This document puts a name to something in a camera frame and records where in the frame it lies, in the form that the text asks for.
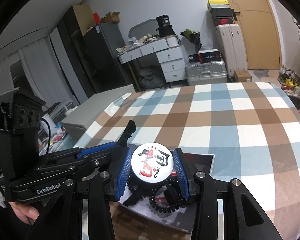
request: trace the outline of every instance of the metal screw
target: metal screw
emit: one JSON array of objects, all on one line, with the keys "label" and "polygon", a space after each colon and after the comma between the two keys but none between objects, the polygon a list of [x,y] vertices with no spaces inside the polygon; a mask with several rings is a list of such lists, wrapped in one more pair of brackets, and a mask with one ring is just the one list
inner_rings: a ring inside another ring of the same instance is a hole
[{"label": "metal screw", "polygon": [[235,185],[235,186],[240,186],[241,181],[238,180],[238,179],[234,179],[234,180],[232,181],[232,184]]},{"label": "metal screw", "polygon": [[65,181],[66,186],[71,186],[73,184],[73,179],[67,179]]},{"label": "metal screw", "polygon": [[109,176],[109,172],[103,171],[103,172],[100,173],[100,176],[101,176],[102,178],[106,178],[106,177]]},{"label": "metal screw", "polygon": [[204,178],[204,177],[206,176],[206,174],[205,174],[203,171],[198,171],[198,172],[196,173],[196,175],[197,175],[197,177],[199,177],[199,178]]}]

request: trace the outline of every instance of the white disc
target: white disc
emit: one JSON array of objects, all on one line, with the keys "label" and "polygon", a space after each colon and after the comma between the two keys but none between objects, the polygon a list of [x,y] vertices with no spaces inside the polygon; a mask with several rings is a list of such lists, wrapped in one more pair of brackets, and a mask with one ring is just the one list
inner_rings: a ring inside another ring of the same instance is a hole
[{"label": "white disc", "polygon": [[171,174],[173,157],[165,146],[159,143],[145,143],[132,154],[131,167],[139,179],[157,183]]}]

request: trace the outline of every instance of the blue strip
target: blue strip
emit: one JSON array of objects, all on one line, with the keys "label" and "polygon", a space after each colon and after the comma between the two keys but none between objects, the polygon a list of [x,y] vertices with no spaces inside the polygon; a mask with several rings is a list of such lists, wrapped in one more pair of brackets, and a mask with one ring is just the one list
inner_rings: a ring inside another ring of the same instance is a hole
[{"label": "blue strip", "polygon": [[177,174],[177,178],[178,178],[178,182],[179,182],[179,187],[181,190],[181,195],[185,198],[185,200],[188,201],[190,194],[189,194],[189,187],[188,187],[188,179],[186,177],[186,174],[183,170],[181,161],[179,159],[177,150],[175,149],[173,151],[173,163],[174,163],[174,168],[176,170],[176,174]]},{"label": "blue strip", "polygon": [[109,148],[114,147],[116,145],[117,145],[117,143],[115,143],[115,142],[109,142],[109,143],[106,143],[106,144],[102,144],[102,145],[98,145],[98,146],[91,147],[91,148],[88,148],[88,149],[84,149],[80,153],[77,154],[77,159],[80,159],[83,156],[91,154],[91,153],[96,153],[96,152],[99,152],[99,151],[109,149]]},{"label": "blue strip", "polygon": [[131,168],[131,157],[132,157],[132,152],[131,149],[128,148],[128,152],[126,155],[126,159],[123,162],[118,181],[117,181],[117,192],[115,194],[115,198],[117,201],[120,200],[122,197],[124,190],[126,188],[126,184],[128,182],[128,176]]}]

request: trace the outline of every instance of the desk leg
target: desk leg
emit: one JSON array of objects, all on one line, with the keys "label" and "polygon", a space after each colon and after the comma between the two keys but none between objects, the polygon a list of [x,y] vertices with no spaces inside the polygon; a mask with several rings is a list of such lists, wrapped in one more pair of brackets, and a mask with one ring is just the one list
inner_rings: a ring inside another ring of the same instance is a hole
[{"label": "desk leg", "polygon": [[140,89],[140,87],[139,87],[139,83],[138,83],[138,81],[137,81],[137,79],[136,79],[136,76],[134,75],[134,72],[133,72],[133,70],[132,70],[132,67],[131,67],[131,65],[130,65],[130,62],[127,62],[127,64],[128,64],[129,69],[130,69],[130,72],[131,72],[131,75],[132,75],[132,77],[133,77],[133,80],[135,81],[138,90],[141,92],[141,89]]}]

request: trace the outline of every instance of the plaid bedsheet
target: plaid bedsheet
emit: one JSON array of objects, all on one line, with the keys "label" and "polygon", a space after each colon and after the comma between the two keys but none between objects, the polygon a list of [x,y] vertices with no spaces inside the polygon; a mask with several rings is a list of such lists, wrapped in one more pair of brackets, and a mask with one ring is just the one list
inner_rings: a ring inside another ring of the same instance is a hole
[{"label": "plaid bedsheet", "polygon": [[[77,146],[117,140],[130,119],[137,130],[129,143],[157,142],[170,150],[214,154],[215,179],[241,179],[283,239],[300,235],[300,115],[280,88],[227,83],[129,93],[108,106]],[[115,227],[128,232],[127,223],[122,223],[114,220]],[[153,226],[153,231],[163,227]],[[142,232],[117,237],[156,238]],[[177,234],[180,239],[189,237]]]}]

